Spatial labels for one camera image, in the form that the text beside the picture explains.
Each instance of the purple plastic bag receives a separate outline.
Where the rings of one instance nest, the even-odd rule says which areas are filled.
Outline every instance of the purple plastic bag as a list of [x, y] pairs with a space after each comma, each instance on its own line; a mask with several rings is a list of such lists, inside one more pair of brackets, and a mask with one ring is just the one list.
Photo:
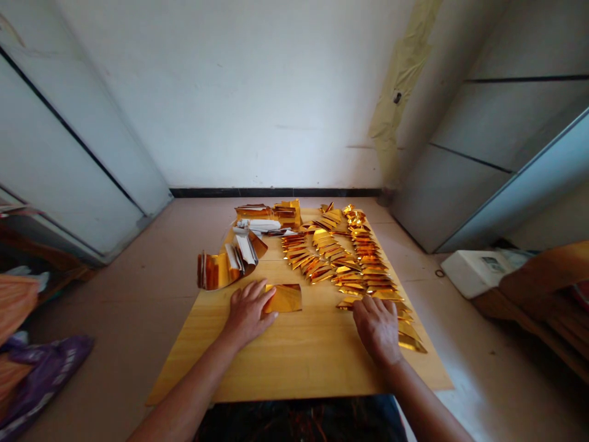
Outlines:
[[0, 422], [0, 441], [15, 440], [29, 428], [47, 403], [63, 388], [92, 351], [94, 339], [73, 336], [51, 344], [14, 346], [9, 357], [14, 362], [34, 365]]

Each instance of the forearm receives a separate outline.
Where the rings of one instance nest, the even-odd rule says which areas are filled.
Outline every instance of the forearm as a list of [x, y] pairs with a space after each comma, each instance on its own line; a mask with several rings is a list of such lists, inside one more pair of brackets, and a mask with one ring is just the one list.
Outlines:
[[383, 370], [419, 442], [472, 438], [404, 359]]
[[129, 438], [137, 441], [192, 440], [237, 349], [219, 338]]

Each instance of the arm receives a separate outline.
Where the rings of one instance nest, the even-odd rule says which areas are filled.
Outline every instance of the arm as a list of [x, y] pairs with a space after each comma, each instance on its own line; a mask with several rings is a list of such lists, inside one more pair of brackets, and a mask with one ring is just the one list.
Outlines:
[[399, 348], [395, 304], [364, 297], [354, 302], [354, 321], [364, 347], [380, 368], [418, 441], [472, 438], [405, 361]]
[[260, 295], [266, 280], [253, 281], [231, 296], [231, 310], [218, 338], [182, 380], [138, 426], [129, 442], [190, 441], [235, 355], [260, 336], [278, 316], [262, 309], [276, 289]]

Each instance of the wooden furniture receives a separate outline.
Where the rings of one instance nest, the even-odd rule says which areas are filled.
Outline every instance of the wooden furniture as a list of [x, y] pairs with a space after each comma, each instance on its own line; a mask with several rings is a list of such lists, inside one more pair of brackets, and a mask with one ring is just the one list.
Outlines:
[[[318, 209], [301, 209], [302, 221], [320, 216]], [[172, 347], [147, 400], [157, 404], [191, 368], [221, 331], [229, 312], [229, 298], [254, 279], [268, 278], [270, 284], [300, 284], [302, 311], [283, 313], [272, 327], [242, 350], [215, 393], [215, 402], [283, 400], [381, 394], [387, 387], [358, 337], [352, 313], [336, 309], [345, 297], [324, 281], [310, 285], [301, 272], [291, 270], [283, 259], [279, 238], [264, 237], [268, 245], [252, 275], [216, 292], [201, 292]], [[351, 249], [351, 245], [341, 244]], [[411, 301], [388, 259], [391, 278], [401, 296]], [[417, 313], [415, 329], [428, 353], [401, 349], [407, 361], [434, 390], [452, 389], [452, 382], [423, 328]]]
[[39, 294], [37, 307], [55, 296], [57, 292], [65, 288], [74, 279], [89, 281], [96, 274], [95, 270], [83, 264], [75, 256], [34, 242], [1, 222], [0, 243], [34, 258], [40, 258], [48, 264], [51, 277], [47, 288]]
[[546, 250], [472, 300], [484, 315], [516, 321], [589, 384], [589, 314], [563, 290], [589, 281], [589, 241]]

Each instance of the tiled floor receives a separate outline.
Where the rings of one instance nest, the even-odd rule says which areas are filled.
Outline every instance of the tiled floor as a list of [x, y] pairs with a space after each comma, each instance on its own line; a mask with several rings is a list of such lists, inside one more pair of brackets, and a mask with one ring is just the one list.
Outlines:
[[[197, 253], [218, 250], [233, 207], [275, 200], [175, 200], [92, 281], [38, 310], [33, 342], [87, 333], [96, 346], [21, 440], [123, 441], [196, 298]], [[571, 371], [517, 327], [481, 317], [374, 199], [335, 199], [348, 203], [367, 213], [452, 377], [456, 390], [438, 396], [477, 441], [589, 439], [587, 388]]]

